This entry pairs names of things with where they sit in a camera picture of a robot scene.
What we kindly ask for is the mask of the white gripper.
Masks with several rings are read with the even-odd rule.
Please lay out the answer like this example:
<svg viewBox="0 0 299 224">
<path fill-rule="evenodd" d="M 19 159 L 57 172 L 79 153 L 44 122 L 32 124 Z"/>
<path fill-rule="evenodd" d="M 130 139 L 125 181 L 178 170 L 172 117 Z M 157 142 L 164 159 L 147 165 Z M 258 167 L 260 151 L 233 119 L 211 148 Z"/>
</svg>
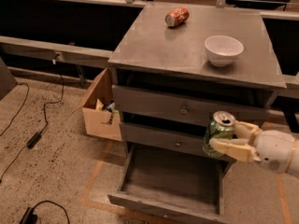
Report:
<svg viewBox="0 0 299 224">
<path fill-rule="evenodd" d="M 236 139 L 211 138 L 209 144 L 237 161 L 254 161 L 277 174 L 296 173 L 296 138 L 292 134 L 275 130 L 263 132 L 258 125 L 237 120 L 235 136 Z"/>
</svg>

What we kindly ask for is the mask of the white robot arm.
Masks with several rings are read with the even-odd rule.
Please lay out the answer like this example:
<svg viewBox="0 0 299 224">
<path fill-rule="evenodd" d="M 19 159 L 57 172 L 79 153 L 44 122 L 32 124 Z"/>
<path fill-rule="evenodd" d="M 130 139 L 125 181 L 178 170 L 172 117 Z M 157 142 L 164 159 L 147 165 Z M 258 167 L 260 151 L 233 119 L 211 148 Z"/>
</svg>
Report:
<svg viewBox="0 0 299 224">
<path fill-rule="evenodd" d="M 267 171 L 299 178 L 299 140 L 292 134 L 263 131 L 255 124 L 237 121 L 234 139 L 213 137 L 209 144 L 237 161 L 254 162 Z"/>
</svg>

